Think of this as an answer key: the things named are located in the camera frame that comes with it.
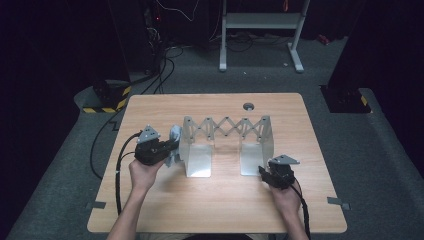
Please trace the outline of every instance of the human hand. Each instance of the human hand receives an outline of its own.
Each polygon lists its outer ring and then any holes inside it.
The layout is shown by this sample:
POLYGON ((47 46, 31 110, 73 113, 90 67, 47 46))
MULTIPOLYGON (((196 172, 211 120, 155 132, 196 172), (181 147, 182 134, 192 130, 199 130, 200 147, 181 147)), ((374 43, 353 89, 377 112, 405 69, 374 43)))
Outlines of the human hand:
MULTIPOLYGON (((297 181, 295 181, 292 186, 300 192, 300 186, 297 181)), ((298 216, 300 197, 291 187, 279 189, 269 186, 269 188, 274 197, 275 206, 284 217, 291 218, 298 216)))
POLYGON ((155 183, 157 172, 163 163, 164 160, 147 166, 134 159, 129 165, 132 189, 148 191, 155 183))
MULTIPOLYGON (((292 186, 297 192, 301 192, 297 181, 295 181, 292 186)), ((309 239, 299 218, 298 211, 301 203, 300 196, 292 187, 279 189, 269 186, 269 188, 271 189, 272 196, 274 197, 275 206, 283 217, 283 221, 286 224, 287 231, 290 234, 291 239, 309 239)))

